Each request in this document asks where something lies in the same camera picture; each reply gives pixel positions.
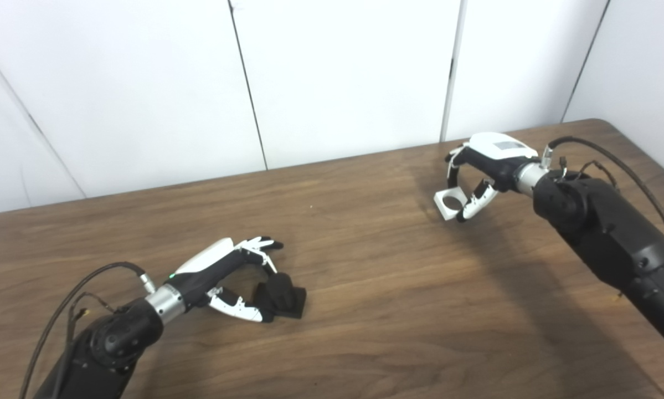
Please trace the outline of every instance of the wire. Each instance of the wire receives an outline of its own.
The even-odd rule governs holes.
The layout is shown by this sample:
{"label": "wire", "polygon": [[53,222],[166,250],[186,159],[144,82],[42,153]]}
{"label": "wire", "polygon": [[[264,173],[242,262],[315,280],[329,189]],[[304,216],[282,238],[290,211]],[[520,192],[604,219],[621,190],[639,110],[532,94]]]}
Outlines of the wire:
{"label": "wire", "polygon": [[591,149],[599,152],[600,154],[603,154],[603,156],[608,157],[610,161],[614,162],[617,166],[620,167],[620,169],[625,171],[625,173],[631,177],[631,179],[635,182],[635,184],[641,189],[641,191],[647,197],[649,202],[651,202],[652,206],[654,206],[654,209],[656,209],[656,212],[659,214],[659,217],[661,217],[661,221],[664,223],[664,207],[661,206],[656,197],[654,197],[654,194],[652,194],[651,190],[649,190],[649,188],[646,187],[646,184],[644,184],[644,182],[640,179],[640,177],[637,176],[637,174],[629,166],[627,166],[624,162],[622,162],[618,157],[613,155],[612,152],[604,149],[603,147],[598,146],[598,144],[595,144],[592,141],[588,141],[586,139],[581,139],[579,137],[573,137],[573,136],[565,136],[555,139],[554,141],[551,141],[548,144],[548,148],[555,149],[555,147],[558,147],[560,146],[560,144],[563,143],[583,144],[583,146],[591,147]]}
{"label": "wire", "polygon": [[29,361],[29,365],[26,368],[26,373],[24,375],[24,381],[22,383],[22,387],[19,392],[19,399],[25,399],[26,398],[26,392],[27,389],[29,389],[29,382],[31,381],[31,376],[34,373],[34,368],[36,366],[36,361],[39,359],[39,355],[41,354],[41,350],[44,347],[44,344],[46,343],[46,338],[48,338],[49,333],[51,332],[51,328],[53,328],[54,324],[56,323],[56,319],[58,319],[59,315],[63,312],[64,308],[66,308],[66,305],[73,299],[74,296],[83,288],[86,283],[88,283],[90,280],[93,280],[94,277],[97,275],[103,273],[104,271],[111,270],[114,268],[127,268],[129,270],[134,271],[137,274],[137,277],[140,275],[144,275],[145,271],[140,268],[140,266],[134,265],[130,262],[117,262],[117,263],[111,263],[109,265],[105,265],[91,274],[87,275],[83,280],[81,280],[80,283],[76,284],[75,287],[71,290],[68,295],[66,295],[66,298],[64,298],[63,301],[61,301],[61,304],[56,308],[56,311],[54,311],[54,314],[51,316],[50,320],[48,323],[46,323],[46,327],[44,328],[43,333],[41,333],[41,338],[39,338],[39,341],[36,343],[36,347],[34,348],[34,353],[31,355],[31,360]]}
{"label": "wire", "polygon": [[63,379],[66,376],[68,363],[71,361],[71,356],[73,356],[73,336],[76,331],[76,321],[88,313],[88,310],[83,308],[78,312],[77,315],[74,316],[74,311],[76,310],[78,302],[81,301],[81,299],[84,297],[95,298],[95,300],[97,300],[101,306],[103,306],[103,308],[106,308],[106,310],[108,310],[110,313],[115,313],[115,310],[110,305],[108,305],[106,301],[93,293],[83,292],[81,295],[78,295],[73,303],[71,303],[71,307],[68,310],[68,324],[66,325],[66,343],[64,347],[64,354],[63,358],[61,358],[61,363],[59,364],[59,373],[56,375],[56,384],[54,384],[53,397],[55,398],[59,397],[59,391],[61,391],[61,384],[63,383]]}
{"label": "wire", "polygon": [[610,173],[610,170],[607,169],[607,167],[603,166],[602,163],[598,162],[597,160],[592,160],[586,164],[583,165],[583,167],[580,168],[578,171],[578,175],[575,177],[575,180],[580,179],[580,177],[583,175],[583,172],[585,172],[585,169],[588,169],[589,166],[595,165],[597,169],[600,169],[604,172],[604,174],[607,175],[608,179],[610,179],[610,183],[612,183],[612,186],[615,188],[615,191],[620,192],[620,188],[617,186],[617,179],[615,179],[615,176]]}

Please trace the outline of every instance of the black cable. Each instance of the black cable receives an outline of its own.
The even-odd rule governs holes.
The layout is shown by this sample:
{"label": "black cable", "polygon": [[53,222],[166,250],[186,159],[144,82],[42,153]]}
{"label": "black cable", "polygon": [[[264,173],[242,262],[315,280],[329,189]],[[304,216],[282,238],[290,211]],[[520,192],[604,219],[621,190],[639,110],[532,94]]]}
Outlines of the black cable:
{"label": "black cable", "polygon": [[25,399],[26,398],[26,391],[29,389],[29,382],[31,380],[31,375],[34,373],[34,367],[36,367],[36,361],[39,359],[39,354],[41,354],[41,349],[43,349],[44,344],[46,343],[46,338],[48,338],[49,333],[51,332],[51,328],[53,328],[54,324],[56,323],[56,319],[58,319],[59,315],[61,315],[61,312],[66,308],[66,305],[73,299],[74,296],[83,288],[86,283],[88,283],[90,280],[93,280],[94,277],[97,275],[103,273],[104,271],[111,270],[114,268],[127,268],[129,270],[134,271],[137,274],[137,277],[140,277],[140,275],[144,275],[145,271],[142,270],[137,265],[134,265],[130,262],[117,262],[117,263],[111,263],[109,265],[105,265],[102,268],[99,268],[98,270],[95,270],[91,274],[87,275],[83,280],[81,280],[80,283],[78,283],[68,295],[66,295],[66,298],[64,298],[63,301],[61,301],[61,304],[56,308],[56,311],[54,311],[54,314],[51,316],[51,319],[46,323],[46,327],[44,328],[43,333],[41,333],[41,338],[39,338],[39,341],[36,343],[36,347],[34,348],[34,353],[31,355],[31,360],[29,361],[29,365],[27,366],[26,373],[24,375],[24,381],[22,383],[22,387],[19,392],[19,399]]}
{"label": "black cable", "polygon": [[573,136],[565,136],[565,137],[560,137],[558,139],[555,139],[554,141],[551,141],[548,144],[549,149],[555,149],[555,147],[560,146],[560,144],[563,143],[578,143],[578,144],[583,144],[583,146],[591,147],[591,149],[599,152],[600,154],[603,154],[603,156],[608,157],[610,161],[614,162],[617,166],[620,167],[625,173],[631,177],[631,179],[635,182],[635,184],[641,189],[641,191],[646,195],[647,199],[651,204],[654,206],[654,209],[656,209],[656,212],[659,214],[659,217],[661,217],[661,221],[664,223],[664,207],[661,206],[659,201],[654,197],[654,194],[652,194],[651,190],[646,187],[646,184],[640,179],[639,176],[629,167],[627,166],[624,162],[620,161],[620,159],[612,154],[612,152],[604,149],[603,147],[598,146],[598,144],[593,143],[592,141],[588,141],[586,139],[581,139],[579,137],[573,137]]}
{"label": "black cable", "polygon": [[610,179],[610,183],[615,188],[615,191],[620,192],[620,188],[617,186],[617,179],[615,179],[615,176],[613,176],[612,173],[610,173],[610,170],[608,170],[607,167],[603,166],[602,163],[596,160],[592,160],[584,164],[583,167],[581,167],[580,170],[578,170],[578,175],[575,177],[575,180],[580,179],[580,177],[583,176],[583,172],[585,172],[585,169],[588,169],[588,167],[591,165],[595,165],[597,169],[602,170],[602,172],[604,172],[604,174],[607,175],[608,179]]}

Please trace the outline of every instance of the wood grain surface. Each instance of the wood grain surface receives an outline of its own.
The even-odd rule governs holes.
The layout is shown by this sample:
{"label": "wood grain surface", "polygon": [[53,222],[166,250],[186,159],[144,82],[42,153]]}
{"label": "wood grain surface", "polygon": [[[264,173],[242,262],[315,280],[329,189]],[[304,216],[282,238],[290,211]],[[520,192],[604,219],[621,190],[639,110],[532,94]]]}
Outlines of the wood grain surface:
{"label": "wood grain surface", "polygon": [[[603,121],[513,136],[541,151],[569,134],[622,157],[664,205],[664,170]],[[129,260],[161,282],[218,238],[258,235],[286,244],[273,260],[307,288],[303,319],[254,324],[192,311],[148,349],[124,397],[664,397],[663,339],[527,197],[500,195],[466,224],[441,219],[433,194],[458,144],[0,214],[0,398],[17,396],[46,321],[88,272]],[[557,155],[573,168],[605,161],[573,144]],[[628,177],[604,164],[661,226]],[[461,171],[466,189],[480,178]],[[245,268],[228,286],[249,295],[258,280]],[[126,271],[87,289],[112,304],[144,295]],[[102,313],[88,305],[81,326]],[[63,337],[61,320],[33,388]]]}

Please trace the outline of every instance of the white wall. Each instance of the white wall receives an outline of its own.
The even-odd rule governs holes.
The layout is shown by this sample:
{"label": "white wall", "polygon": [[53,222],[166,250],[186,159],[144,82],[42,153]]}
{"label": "white wall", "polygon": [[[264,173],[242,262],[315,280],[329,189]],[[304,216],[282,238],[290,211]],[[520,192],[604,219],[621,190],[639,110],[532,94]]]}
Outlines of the white wall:
{"label": "white wall", "polygon": [[269,167],[438,142],[459,0],[241,0]]}
{"label": "white wall", "polygon": [[89,197],[265,167],[226,0],[0,2],[0,71]]}
{"label": "white wall", "polygon": [[0,212],[83,197],[0,76]]}
{"label": "white wall", "polygon": [[468,0],[445,138],[560,122],[605,3]]}
{"label": "white wall", "polygon": [[664,0],[610,2],[565,121],[601,118],[664,167]]}

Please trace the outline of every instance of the white robotic finger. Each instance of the white robotic finger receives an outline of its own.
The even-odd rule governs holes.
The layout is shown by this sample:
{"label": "white robotic finger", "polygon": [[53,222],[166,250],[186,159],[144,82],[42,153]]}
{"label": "white robotic finger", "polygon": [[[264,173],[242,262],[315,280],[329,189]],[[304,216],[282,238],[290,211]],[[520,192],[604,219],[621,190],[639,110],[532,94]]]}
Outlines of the white robotic finger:
{"label": "white robotic finger", "polygon": [[465,220],[470,219],[492,202],[492,199],[494,199],[498,193],[499,192],[492,186],[491,180],[482,180],[479,183],[479,186],[474,190],[472,197],[462,208],[462,212],[456,215],[457,220],[459,222],[464,222]]}
{"label": "white robotic finger", "polygon": [[211,301],[208,304],[221,313],[234,318],[248,321],[257,321],[258,323],[269,323],[272,317],[266,315],[255,306],[247,305],[240,296],[223,287],[217,287],[208,292]]}
{"label": "white robotic finger", "polygon": [[251,240],[245,240],[236,245],[235,249],[245,250],[246,252],[253,253],[258,255],[260,258],[260,265],[263,266],[263,269],[272,275],[278,273],[278,270],[273,265],[273,261],[267,253],[264,253],[261,249],[273,245],[275,240],[262,240],[262,237],[256,237]]}

